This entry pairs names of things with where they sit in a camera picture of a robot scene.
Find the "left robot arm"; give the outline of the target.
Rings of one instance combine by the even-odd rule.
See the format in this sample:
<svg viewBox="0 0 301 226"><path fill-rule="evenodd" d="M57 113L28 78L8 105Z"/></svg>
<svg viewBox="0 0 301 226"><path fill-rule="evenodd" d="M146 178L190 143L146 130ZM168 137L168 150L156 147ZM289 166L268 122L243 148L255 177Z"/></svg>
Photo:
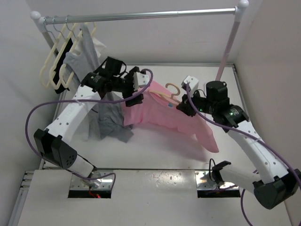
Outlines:
<svg viewBox="0 0 301 226"><path fill-rule="evenodd" d="M59 116L44 130L36 130L34 140L44 160L80 178L91 178L96 167L69 146L78 126L96 104L112 103L104 99L109 92L121 93L127 107L141 104L143 92L153 78L152 73L137 66L129 72L122 72L122 65L120 60L106 58L104 63L84 77L73 99Z"/></svg>

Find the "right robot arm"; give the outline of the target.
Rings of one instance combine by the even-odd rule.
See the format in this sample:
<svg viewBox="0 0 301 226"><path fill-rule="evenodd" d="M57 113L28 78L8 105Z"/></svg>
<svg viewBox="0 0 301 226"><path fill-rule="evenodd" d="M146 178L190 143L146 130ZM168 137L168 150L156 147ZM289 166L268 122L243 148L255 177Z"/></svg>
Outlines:
<svg viewBox="0 0 301 226"><path fill-rule="evenodd" d="M221 185L231 182L251 192L256 200L270 210L289 197L301 186L301 172L293 169L255 131L250 118L238 105L230 103L227 84L210 81L206 93L199 93L198 79L187 76L182 84L186 91L177 109L188 116L212 116L211 124L218 126L242 148L255 166L256 173L245 172L229 161L222 161L210 170L213 181Z"/></svg>

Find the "beige plastic hanger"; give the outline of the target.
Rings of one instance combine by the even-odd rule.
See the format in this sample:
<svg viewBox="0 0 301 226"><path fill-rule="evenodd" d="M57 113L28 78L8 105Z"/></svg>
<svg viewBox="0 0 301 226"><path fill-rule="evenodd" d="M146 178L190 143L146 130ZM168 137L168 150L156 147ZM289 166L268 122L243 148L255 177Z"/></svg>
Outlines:
<svg viewBox="0 0 301 226"><path fill-rule="evenodd" d="M173 87L175 88L176 92L171 92L169 90L168 87ZM160 97L162 100L165 100L167 101L169 104L173 104L173 105L178 105L180 104L181 102L177 99L177 97L180 95L180 89L178 86L176 86L175 84L173 83L166 83L165 84L165 89L167 91L169 91L171 94L167 94L165 92L161 92L161 91L157 91L157 90L153 90L153 89L150 89L149 92L151 94L155 94L156 96Z"/></svg>

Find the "pink t shirt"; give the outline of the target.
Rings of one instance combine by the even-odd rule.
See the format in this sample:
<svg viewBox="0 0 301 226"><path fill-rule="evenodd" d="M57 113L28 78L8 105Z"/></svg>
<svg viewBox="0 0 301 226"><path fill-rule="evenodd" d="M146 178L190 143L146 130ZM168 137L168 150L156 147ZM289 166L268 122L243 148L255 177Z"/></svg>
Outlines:
<svg viewBox="0 0 301 226"><path fill-rule="evenodd" d="M195 135L197 141L208 151L218 153L218 145L213 132L206 121L198 115L189 117L176 109L174 104L161 99L157 94L150 93L151 90L159 91L167 95L171 92L159 83L152 81L144 93L141 104L127 107L121 104L124 125L138 125L141 123L152 123L169 129L176 130L188 136Z"/></svg>

